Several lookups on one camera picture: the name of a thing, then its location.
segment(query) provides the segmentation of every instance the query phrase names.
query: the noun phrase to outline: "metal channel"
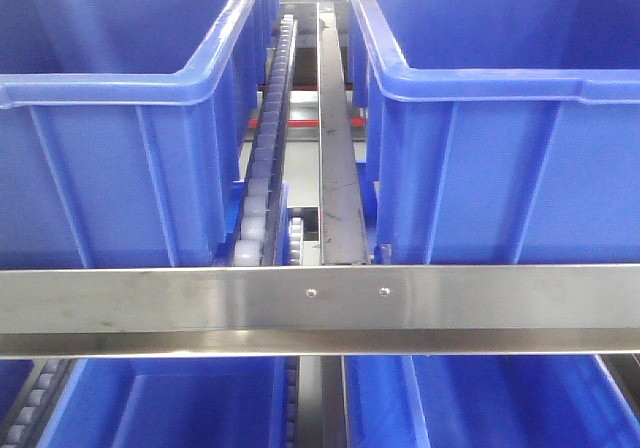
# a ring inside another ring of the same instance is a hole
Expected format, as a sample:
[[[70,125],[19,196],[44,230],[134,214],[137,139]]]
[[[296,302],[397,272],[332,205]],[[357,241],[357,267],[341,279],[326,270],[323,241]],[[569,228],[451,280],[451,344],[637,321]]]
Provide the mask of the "metal channel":
[[[333,3],[318,3],[320,240],[324,265],[369,263]]]
[[[640,355],[606,355],[602,361],[618,388],[640,419]]]
[[[638,286],[638,264],[3,271],[0,356],[631,353]]]
[[[334,4],[318,3],[317,18],[322,264],[367,265],[368,242]],[[322,444],[324,448],[347,448],[344,357],[325,356],[321,366]]]

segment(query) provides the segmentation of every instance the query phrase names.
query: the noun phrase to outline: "stainless steel bar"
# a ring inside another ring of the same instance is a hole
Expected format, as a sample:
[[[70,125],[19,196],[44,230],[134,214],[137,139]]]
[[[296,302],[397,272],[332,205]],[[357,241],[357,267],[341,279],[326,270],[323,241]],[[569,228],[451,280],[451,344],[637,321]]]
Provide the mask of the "stainless steel bar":
[[[318,3],[322,264],[367,264],[369,253],[333,3]]]
[[[322,357],[322,446],[349,446],[341,356]]]
[[[629,406],[640,418],[640,358],[636,354],[606,355],[602,357],[607,369]]]
[[[633,353],[640,329],[222,330],[0,335],[0,358]]]
[[[4,271],[0,356],[632,352],[639,286],[637,264]]]
[[[300,357],[295,446],[322,448],[322,371],[320,356]]]

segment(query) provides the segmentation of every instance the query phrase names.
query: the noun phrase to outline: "plastic bin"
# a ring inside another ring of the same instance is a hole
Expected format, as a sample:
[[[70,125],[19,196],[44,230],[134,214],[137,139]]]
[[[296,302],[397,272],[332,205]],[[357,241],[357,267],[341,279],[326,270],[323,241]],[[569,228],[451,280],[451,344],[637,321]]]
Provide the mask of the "plastic bin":
[[[31,360],[0,360],[0,424],[32,369]]]
[[[266,47],[254,3],[0,0],[0,268],[212,262]]]
[[[392,262],[640,260],[640,0],[351,2]]]
[[[284,358],[83,360],[38,448],[284,446]]]
[[[347,361],[359,448],[637,448],[640,425],[593,356]]]
[[[256,32],[256,46],[264,46],[265,49],[256,51],[256,70],[258,74],[258,84],[266,81],[265,67],[267,63],[266,47],[272,46],[273,23],[280,13],[280,0],[256,0],[259,10],[255,16],[259,21],[262,30]]]

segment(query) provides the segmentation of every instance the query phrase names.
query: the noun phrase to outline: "bin rim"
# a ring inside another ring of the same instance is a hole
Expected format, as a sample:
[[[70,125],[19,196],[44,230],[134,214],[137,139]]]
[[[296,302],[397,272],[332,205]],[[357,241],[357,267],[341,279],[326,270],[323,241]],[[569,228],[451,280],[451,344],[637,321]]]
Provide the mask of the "bin rim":
[[[412,68],[376,0],[351,0],[382,94],[404,102],[640,103],[640,69]]]
[[[186,64],[174,73],[0,74],[0,109],[198,104],[216,89],[254,2],[228,0]]]

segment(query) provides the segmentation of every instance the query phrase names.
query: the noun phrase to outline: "white roller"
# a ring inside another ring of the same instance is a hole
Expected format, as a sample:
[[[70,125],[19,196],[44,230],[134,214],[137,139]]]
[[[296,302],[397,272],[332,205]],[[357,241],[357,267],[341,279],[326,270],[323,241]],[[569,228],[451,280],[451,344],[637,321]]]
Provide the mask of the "white roller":
[[[265,111],[262,114],[262,126],[266,125],[267,123],[274,123],[278,121],[278,119],[280,118],[280,111]]]
[[[267,102],[281,103],[282,98],[283,98],[282,92],[274,92],[274,93],[269,92],[267,94]]]
[[[276,135],[271,133],[261,133],[258,135],[256,145],[269,148],[274,147],[276,145]]]
[[[266,195],[269,193],[269,178],[251,178],[248,182],[249,195]]]
[[[27,404],[29,406],[40,406],[40,403],[42,403],[43,397],[44,397],[44,390],[31,390],[31,393],[29,393],[29,399],[27,400]]]
[[[251,163],[251,177],[267,178],[271,176],[273,168],[273,160],[269,161],[254,161]]]
[[[9,428],[9,432],[7,433],[7,442],[14,445],[20,443],[20,438],[22,438],[25,428],[26,427],[23,425],[13,425]]]
[[[278,115],[280,114],[280,108],[282,107],[281,104],[276,101],[267,101],[263,106],[265,113],[274,112],[278,113]]]
[[[36,412],[35,407],[33,406],[25,406],[18,413],[18,419],[16,420],[17,425],[30,425],[33,421],[33,414]]]
[[[46,390],[51,385],[51,380],[53,379],[52,373],[43,373],[38,377],[38,381],[36,382],[36,388],[41,388]]]
[[[287,421],[286,432],[287,432],[287,440],[292,440],[293,437],[296,435],[296,425],[295,425],[295,423],[291,423],[290,421]]]
[[[298,415],[298,404],[287,403],[287,420],[295,421]]]
[[[271,161],[273,160],[273,152],[275,147],[260,146],[253,151],[254,161]]]
[[[233,251],[233,266],[260,266],[262,243],[255,240],[238,240]]]
[[[266,220],[266,213],[261,216],[245,216],[240,223],[240,239],[264,240],[266,235]]]
[[[267,195],[247,196],[244,199],[244,216],[259,216],[267,211]]]
[[[60,360],[47,360],[42,371],[44,371],[45,373],[55,373],[56,371],[58,371],[59,366]]]
[[[277,93],[279,95],[282,95],[284,93],[284,86],[273,85],[271,88],[269,88],[269,93]]]
[[[261,135],[275,135],[278,132],[278,124],[274,122],[266,122],[260,125]]]

